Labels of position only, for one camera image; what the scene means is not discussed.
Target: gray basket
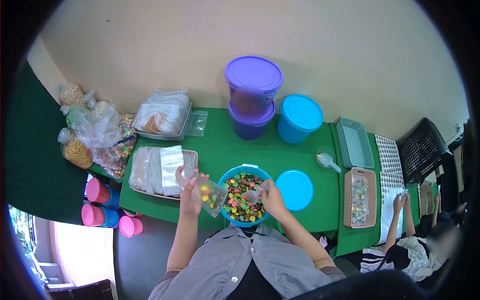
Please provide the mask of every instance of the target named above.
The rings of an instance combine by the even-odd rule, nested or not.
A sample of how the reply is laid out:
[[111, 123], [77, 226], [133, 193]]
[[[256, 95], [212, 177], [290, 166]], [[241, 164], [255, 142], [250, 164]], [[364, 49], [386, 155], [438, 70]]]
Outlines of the gray basket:
[[372, 148], [362, 123], [340, 117], [336, 125], [343, 165], [346, 168], [373, 168]]
[[146, 137], [146, 138], [154, 139], [154, 140], [183, 141], [183, 139], [185, 138], [185, 135], [187, 134], [191, 118], [192, 118], [192, 103], [190, 102], [188, 115], [187, 115], [187, 118], [185, 119], [185, 122], [183, 123], [183, 127], [181, 129], [180, 134], [178, 134], [178, 135], [158, 135], [158, 134], [151, 134], [151, 133], [145, 133], [145, 132], [138, 132], [136, 130], [135, 130], [135, 132], [138, 133], [142, 137]]

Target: table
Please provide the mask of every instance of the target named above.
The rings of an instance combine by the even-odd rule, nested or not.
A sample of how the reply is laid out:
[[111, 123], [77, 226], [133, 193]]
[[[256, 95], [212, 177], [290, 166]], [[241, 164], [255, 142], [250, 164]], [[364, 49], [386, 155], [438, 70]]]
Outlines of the table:
[[[186, 136], [182, 142], [160, 141], [137, 138], [134, 151], [140, 146], [169, 147], [181, 144], [183, 149], [198, 152], [198, 165], [201, 172], [210, 174], [218, 182], [229, 169], [244, 163], [258, 165], [274, 180], [283, 171], [296, 168], [304, 171], [314, 185], [311, 204], [293, 215], [309, 232], [328, 232], [331, 235], [338, 225], [338, 175], [333, 169], [319, 167], [315, 153], [319, 146], [333, 149], [330, 127], [323, 123], [301, 144], [288, 144], [277, 133], [279, 115], [275, 115], [267, 125], [264, 135], [255, 141], [245, 141], [237, 137], [231, 126], [231, 117], [226, 109], [194, 108], [208, 111], [204, 137]], [[132, 190], [128, 185], [132, 169], [132, 159], [125, 171], [125, 180], [120, 193], [120, 206], [140, 214], [176, 223], [179, 217], [179, 201], [154, 197]], [[229, 222], [223, 217], [211, 217], [202, 210], [199, 227], [221, 230]], [[273, 218], [264, 224], [271, 228], [283, 229]]]
[[[380, 216], [382, 213], [382, 193], [380, 186], [380, 158], [378, 155], [378, 148], [375, 141], [375, 135], [372, 133], [367, 133], [368, 139], [370, 141], [370, 146], [372, 148], [373, 160], [375, 166], [370, 168], [375, 172], [377, 179], [377, 220], [374, 226], [369, 228], [357, 228], [353, 229], [343, 225], [343, 204], [344, 204], [344, 187], [345, 187], [345, 173], [350, 169], [347, 169], [343, 166], [342, 153], [340, 150], [340, 143], [338, 141], [338, 135], [336, 131], [336, 124], [330, 123], [330, 130], [332, 131], [332, 138], [335, 146], [335, 156], [338, 166], [342, 169], [342, 172], [338, 175], [338, 194], [339, 194], [339, 211], [338, 211], [338, 240], [337, 240], [337, 251], [336, 255], [344, 255], [352, 253], [363, 248], [368, 248], [372, 245], [378, 243], [380, 238]], [[412, 211], [413, 224], [417, 226], [420, 224], [420, 204], [419, 204], [419, 194], [418, 188], [416, 185], [407, 187], [408, 193], [410, 194], [410, 206]], [[436, 185], [433, 188], [433, 195], [436, 194]], [[405, 217], [403, 218], [403, 231], [405, 232]]]

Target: gray shirt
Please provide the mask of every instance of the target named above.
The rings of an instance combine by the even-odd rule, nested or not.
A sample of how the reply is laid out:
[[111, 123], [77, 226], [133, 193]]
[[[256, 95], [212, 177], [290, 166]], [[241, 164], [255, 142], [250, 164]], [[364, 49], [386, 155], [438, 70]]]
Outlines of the gray shirt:
[[167, 272], [150, 294], [160, 299], [226, 299], [255, 262], [262, 276], [284, 299], [290, 299], [344, 278], [315, 269], [311, 258], [276, 229], [262, 224], [248, 238], [228, 227], [212, 236], [180, 272]]

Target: dark green curtain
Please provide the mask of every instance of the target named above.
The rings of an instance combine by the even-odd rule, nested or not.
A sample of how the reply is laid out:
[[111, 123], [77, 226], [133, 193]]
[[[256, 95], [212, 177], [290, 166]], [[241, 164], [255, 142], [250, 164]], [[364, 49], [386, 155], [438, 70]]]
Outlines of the dark green curtain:
[[57, 135], [66, 123], [59, 108], [24, 64], [2, 112], [2, 200], [41, 218], [82, 224], [87, 172], [61, 155]]

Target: person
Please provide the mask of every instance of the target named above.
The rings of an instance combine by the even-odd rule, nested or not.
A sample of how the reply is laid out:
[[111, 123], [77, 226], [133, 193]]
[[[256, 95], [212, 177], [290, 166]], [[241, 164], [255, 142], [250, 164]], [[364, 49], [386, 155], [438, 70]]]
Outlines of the person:
[[[437, 223], [433, 217], [428, 240], [416, 235], [410, 209], [410, 195], [402, 198], [401, 193], [393, 202], [394, 214], [386, 242], [379, 247], [370, 247], [360, 252], [344, 255], [362, 273], [375, 270], [401, 270], [413, 281], [419, 282], [439, 270], [450, 258], [459, 243], [459, 229], [448, 222]], [[435, 211], [439, 207], [440, 195], [435, 197]], [[396, 229], [401, 209], [404, 209], [406, 236], [396, 241]]]
[[[178, 182], [183, 180], [183, 169], [177, 170]], [[230, 300], [248, 295], [290, 299], [345, 278], [323, 246], [285, 207], [273, 181], [268, 179], [265, 183], [269, 191], [262, 191], [264, 209], [282, 225], [287, 237], [262, 223], [251, 228], [230, 224], [199, 249], [198, 215], [202, 206], [192, 198], [195, 178], [181, 184], [184, 188], [180, 192], [180, 216], [167, 271], [150, 300]]]

